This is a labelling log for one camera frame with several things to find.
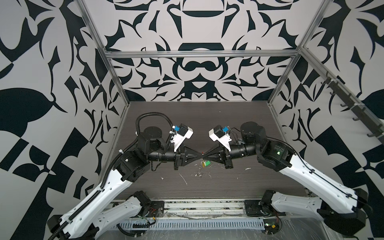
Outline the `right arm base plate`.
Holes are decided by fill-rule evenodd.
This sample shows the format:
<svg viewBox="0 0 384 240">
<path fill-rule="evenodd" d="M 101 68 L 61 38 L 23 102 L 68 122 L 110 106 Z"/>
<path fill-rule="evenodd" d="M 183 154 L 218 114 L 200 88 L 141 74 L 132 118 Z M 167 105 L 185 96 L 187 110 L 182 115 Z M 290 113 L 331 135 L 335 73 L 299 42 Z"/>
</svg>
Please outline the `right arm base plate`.
<svg viewBox="0 0 384 240">
<path fill-rule="evenodd" d="M 271 204 L 267 204 L 262 200 L 245 200 L 244 205 L 248 217 L 286 216 L 285 212 L 278 212 Z"/>
</svg>

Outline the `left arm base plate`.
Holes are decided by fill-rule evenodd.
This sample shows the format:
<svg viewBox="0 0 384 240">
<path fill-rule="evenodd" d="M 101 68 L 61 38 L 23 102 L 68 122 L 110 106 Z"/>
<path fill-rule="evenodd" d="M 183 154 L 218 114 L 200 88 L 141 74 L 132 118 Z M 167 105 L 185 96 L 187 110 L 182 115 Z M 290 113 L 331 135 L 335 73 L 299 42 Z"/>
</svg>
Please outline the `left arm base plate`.
<svg viewBox="0 0 384 240">
<path fill-rule="evenodd" d="M 157 217 L 158 215 L 161 215 L 164 212 L 164 209 L 165 209 L 164 201 L 152 201 L 145 217 L 147 218 Z"/>
</svg>

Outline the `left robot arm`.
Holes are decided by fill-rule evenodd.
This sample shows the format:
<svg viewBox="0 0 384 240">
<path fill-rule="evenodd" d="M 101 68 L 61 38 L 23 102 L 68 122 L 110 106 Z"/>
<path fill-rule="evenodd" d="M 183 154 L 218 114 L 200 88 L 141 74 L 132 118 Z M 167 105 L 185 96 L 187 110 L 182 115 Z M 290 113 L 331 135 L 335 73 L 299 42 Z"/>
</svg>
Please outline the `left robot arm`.
<svg viewBox="0 0 384 240">
<path fill-rule="evenodd" d="M 152 162 L 171 162 L 177 170 L 199 160 L 202 154 L 183 144 L 193 133 L 193 129 L 186 125 L 172 126 L 169 140 L 165 141 L 158 127 L 137 131 L 134 142 L 121 150 L 108 166 L 101 183 L 72 210 L 48 220 L 52 233 L 50 239 L 96 240 L 126 218 L 144 217 L 152 201 L 143 191 L 135 192 L 125 202 L 109 210 L 106 207 L 149 171 Z"/>
</svg>

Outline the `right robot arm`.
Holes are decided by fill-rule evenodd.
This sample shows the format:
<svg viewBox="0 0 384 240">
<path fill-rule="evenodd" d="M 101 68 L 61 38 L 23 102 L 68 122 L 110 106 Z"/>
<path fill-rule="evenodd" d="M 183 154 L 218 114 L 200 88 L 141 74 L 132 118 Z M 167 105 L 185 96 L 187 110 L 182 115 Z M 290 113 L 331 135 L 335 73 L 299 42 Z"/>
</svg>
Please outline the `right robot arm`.
<svg viewBox="0 0 384 240">
<path fill-rule="evenodd" d="M 218 146 L 203 155 L 203 159 L 233 168 L 233 160 L 255 156 L 258 163 L 300 183 L 313 197 L 285 195 L 265 191 L 256 207 L 257 216 L 292 213 L 322 221 L 344 236 L 353 236 L 366 226 L 368 193 L 363 189 L 348 188 L 307 163 L 287 143 L 267 136 L 264 127 L 255 122 L 241 125 L 241 138 L 235 143 L 231 129 L 220 125 L 209 131 Z"/>
</svg>

